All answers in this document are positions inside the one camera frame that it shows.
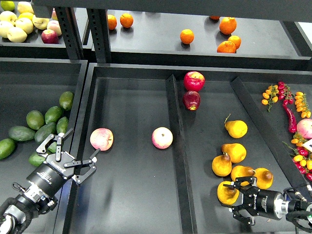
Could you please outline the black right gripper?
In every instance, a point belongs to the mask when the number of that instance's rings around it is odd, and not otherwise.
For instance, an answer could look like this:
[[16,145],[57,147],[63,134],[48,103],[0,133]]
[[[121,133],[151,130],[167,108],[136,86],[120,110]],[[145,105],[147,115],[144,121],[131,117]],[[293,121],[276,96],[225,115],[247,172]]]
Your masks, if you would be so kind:
[[[242,204],[234,206],[223,204],[233,218],[249,226],[255,225],[254,216],[262,216],[270,219],[281,219],[288,213],[289,201],[286,201],[281,192],[257,189],[255,176],[237,177],[224,187],[237,189],[243,194]],[[240,211],[246,210],[250,215],[244,217]]]

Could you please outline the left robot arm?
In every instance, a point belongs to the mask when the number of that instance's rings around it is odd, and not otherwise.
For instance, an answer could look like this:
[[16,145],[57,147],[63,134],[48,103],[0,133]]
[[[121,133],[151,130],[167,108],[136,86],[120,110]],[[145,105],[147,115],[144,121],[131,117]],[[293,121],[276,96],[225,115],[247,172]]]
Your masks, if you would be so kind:
[[73,129],[58,135],[50,134],[36,149],[37,155],[44,158],[28,177],[29,187],[17,183],[12,186],[19,191],[15,198],[8,198],[0,207],[0,232],[21,234],[32,219],[52,211],[57,205],[56,193],[72,179],[80,185],[96,171],[97,149],[89,159],[77,160],[62,149],[64,141]]

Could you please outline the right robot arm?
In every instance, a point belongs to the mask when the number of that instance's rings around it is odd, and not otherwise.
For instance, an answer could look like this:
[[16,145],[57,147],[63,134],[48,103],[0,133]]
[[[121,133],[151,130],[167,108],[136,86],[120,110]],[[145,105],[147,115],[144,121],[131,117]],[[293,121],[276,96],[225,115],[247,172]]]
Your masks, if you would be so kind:
[[230,205],[222,203],[229,208],[233,218],[249,226],[255,225],[255,217],[268,219],[285,219],[295,226],[295,230],[312,232],[312,203],[308,202],[302,194],[294,190],[293,193],[281,193],[257,187],[255,176],[239,177],[235,181],[221,186],[238,192],[242,195],[242,203]]

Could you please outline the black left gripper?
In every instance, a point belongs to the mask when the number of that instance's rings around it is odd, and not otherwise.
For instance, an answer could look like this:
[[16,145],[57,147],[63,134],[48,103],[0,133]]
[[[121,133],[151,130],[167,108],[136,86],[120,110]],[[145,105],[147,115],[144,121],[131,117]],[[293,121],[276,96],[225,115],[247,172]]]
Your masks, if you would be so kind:
[[[81,185],[86,179],[92,176],[96,170],[97,154],[100,148],[96,149],[89,159],[75,160],[68,152],[63,152],[64,141],[74,132],[69,129],[66,133],[58,135],[50,134],[36,149],[39,156],[46,158],[46,163],[40,164],[26,179],[37,185],[49,197],[53,197],[68,179]],[[78,175],[75,169],[84,174]]]

